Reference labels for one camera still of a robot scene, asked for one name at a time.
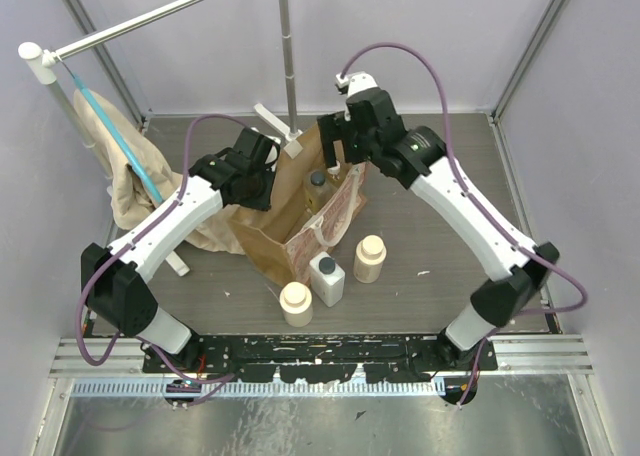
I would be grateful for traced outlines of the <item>clear bottle white cap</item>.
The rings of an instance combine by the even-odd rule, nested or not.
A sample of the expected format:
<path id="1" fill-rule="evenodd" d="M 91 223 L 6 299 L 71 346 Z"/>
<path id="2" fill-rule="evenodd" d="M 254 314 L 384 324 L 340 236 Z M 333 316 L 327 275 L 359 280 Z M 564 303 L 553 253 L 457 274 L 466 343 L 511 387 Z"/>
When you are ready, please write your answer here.
<path id="1" fill-rule="evenodd" d="M 331 177 L 338 178 L 341 174 L 341 163 L 336 161 L 333 166 L 327 167 L 326 170 Z"/>

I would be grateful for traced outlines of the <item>brown canvas tote bag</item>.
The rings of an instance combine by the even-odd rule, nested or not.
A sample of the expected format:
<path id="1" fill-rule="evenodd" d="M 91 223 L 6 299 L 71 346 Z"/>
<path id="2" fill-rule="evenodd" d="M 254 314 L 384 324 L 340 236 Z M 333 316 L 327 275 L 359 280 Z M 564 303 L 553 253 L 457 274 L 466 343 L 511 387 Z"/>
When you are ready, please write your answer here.
<path id="1" fill-rule="evenodd" d="M 366 204 L 362 193 L 366 165 L 346 163 L 338 148 L 336 157 L 347 170 L 346 176 L 325 206 L 313 214 L 306 204 L 304 178 L 325 168 L 318 127 L 312 126 L 298 141 L 302 151 L 294 158 L 282 153 L 277 164 L 271 209 L 260 212 L 241 207 L 229 220 L 247 258 L 279 286 L 308 283 L 310 260 L 332 251 Z"/>

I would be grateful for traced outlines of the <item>clear bottle dark cap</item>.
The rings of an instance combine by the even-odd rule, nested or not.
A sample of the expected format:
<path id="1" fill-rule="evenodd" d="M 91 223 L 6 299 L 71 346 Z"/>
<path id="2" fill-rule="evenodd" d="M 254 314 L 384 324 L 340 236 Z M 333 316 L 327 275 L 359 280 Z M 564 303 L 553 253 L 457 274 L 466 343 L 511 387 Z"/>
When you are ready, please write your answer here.
<path id="1" fill-rule="evenodd" d="M 308 173 L 303 182 L 305 203 L 312 214 L 317 214 L 330 201 L 336 189 L 325 173 L 314 170 Z"/>

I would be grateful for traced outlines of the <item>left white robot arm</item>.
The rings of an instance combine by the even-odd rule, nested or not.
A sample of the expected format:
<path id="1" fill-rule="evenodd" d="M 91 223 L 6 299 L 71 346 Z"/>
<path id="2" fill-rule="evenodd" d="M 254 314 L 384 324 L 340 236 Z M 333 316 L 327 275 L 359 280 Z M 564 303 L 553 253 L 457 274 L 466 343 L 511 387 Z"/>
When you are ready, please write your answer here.
<path id="1" fill-rule="evenodd" d="M 162 309 L 148 284 L 170 253 L 225 207 L 270 209 L 280 150 L 278 138 L 243 129 L 233 146 L 198 159 L 177 192 L 137 227 L 106 248 L 84 250 L 82 305 L 119 334 L 161 349 L 176 371 L 194 369 L 195 331 Z"/>

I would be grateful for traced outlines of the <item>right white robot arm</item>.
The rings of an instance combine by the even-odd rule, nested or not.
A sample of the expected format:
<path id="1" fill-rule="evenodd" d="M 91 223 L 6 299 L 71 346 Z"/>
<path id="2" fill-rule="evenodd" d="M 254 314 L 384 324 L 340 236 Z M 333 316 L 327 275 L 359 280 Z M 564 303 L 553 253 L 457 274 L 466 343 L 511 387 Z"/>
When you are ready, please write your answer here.
<path id="1" fill-rule="evenodd" d="M 491 331 L 502 328 L 538 293 L 559 259 L 550 242 L 538 245 L 512 226 L 449 159 L 431 128 L 406 128 L 389 93 L 378 87 L 348 97 L 343 111 L 317 119 L 324 160 L 370 162 L 431 206 L 465 242 L 487 276 L 468 305 L 437 336 L 442 364 L 459 370 Z"/>

